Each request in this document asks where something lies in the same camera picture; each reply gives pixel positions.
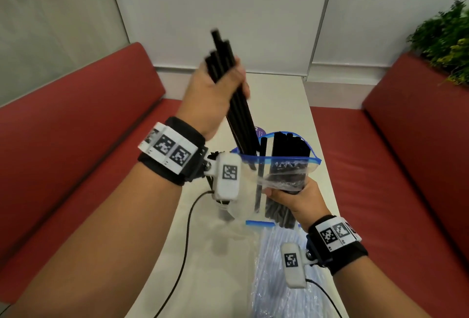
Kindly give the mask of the person's left hand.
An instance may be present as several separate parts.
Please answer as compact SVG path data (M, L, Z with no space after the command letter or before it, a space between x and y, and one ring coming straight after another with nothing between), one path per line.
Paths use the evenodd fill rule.
M176 117L211 140L229 110L230 100L220 96L220 81L214 83L203 61L191 75Z

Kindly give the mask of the person's right hand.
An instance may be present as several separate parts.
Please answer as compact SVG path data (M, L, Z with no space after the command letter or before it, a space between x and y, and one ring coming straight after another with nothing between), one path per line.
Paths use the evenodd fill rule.
M310 177L306 177L303 190L294 195L294 202L279 203L290 209L304 232L318 220L331 215L317 182Z

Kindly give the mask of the clear zip bag blue seal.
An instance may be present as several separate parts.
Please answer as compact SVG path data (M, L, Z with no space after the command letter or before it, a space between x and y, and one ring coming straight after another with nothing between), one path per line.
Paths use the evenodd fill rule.
M258 140L260 152L256 155L243 155L239 149L230 152L240 157L240 189L234 201L218 202L232 218L246 225L298 230L299 224L290 209L275 202L264 190L298 194L322 160L309 143L293 132L272 132Z

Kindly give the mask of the person's left forearm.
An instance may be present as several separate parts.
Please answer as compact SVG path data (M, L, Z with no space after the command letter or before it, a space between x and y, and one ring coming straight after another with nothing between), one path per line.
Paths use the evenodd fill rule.
M137 163L4 318L125 318L161 255L181 192Z

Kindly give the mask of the person's right forearm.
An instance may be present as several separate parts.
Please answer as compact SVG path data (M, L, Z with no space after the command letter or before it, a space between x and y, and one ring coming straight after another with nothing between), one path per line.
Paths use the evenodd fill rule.
M349 318L431 318L368 256L349 263L332 278Z

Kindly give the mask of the bagged bundle of black straws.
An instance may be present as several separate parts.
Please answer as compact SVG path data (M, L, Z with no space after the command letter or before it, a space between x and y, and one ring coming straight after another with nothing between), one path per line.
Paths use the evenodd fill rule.
M263 174L258 186L262 195L264 188L273 188L296 195L305 186L311 149L301 137L290 132L275 132L272 139L271 159L267 162L268 173ZM296 219L286 206L266 197L265 218L284 229L294 230Z

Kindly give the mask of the black right wristband with markers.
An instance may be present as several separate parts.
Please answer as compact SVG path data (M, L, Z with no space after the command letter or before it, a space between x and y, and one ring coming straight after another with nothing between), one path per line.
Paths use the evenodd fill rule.
M331 275L369 255L361 244L361 237L343 217L325 215L314 222L307 233L306 248L318 261L318 266L327 268Z

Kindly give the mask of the black wristband with markers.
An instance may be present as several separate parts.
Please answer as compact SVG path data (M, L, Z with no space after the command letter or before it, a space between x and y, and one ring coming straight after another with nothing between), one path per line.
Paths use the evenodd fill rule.
M307 233L306 248L318 261L318 266L327 268L331 275L369 255L361 244L361 237L343 217L325 215L314 222Z
M148 169L183 186L204 177L205 156L208 152L202 134L177 117L157 123L140 143L138 162Z

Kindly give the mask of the black left wristband with markers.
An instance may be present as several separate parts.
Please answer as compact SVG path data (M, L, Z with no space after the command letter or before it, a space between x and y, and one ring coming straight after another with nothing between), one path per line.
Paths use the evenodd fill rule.
M183 186L204 177L205 156L208 152L202 134L177 117L157 123L140 143L138 162L148 169Z

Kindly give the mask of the red padded bench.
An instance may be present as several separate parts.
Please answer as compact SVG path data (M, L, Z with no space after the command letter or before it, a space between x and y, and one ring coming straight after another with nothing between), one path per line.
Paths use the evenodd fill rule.
M433 318L469 318L469 87L408 52L360 109L311 113L370 258Z
M0 303L15 303L180 101L133 43L0 107Z

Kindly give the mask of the green leafy plant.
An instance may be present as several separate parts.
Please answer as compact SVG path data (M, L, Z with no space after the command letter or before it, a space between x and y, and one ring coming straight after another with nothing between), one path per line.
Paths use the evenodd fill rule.
M407 37L410 50L444 72L456 85L469 87L469 5L454 0L447 11L425 20Z

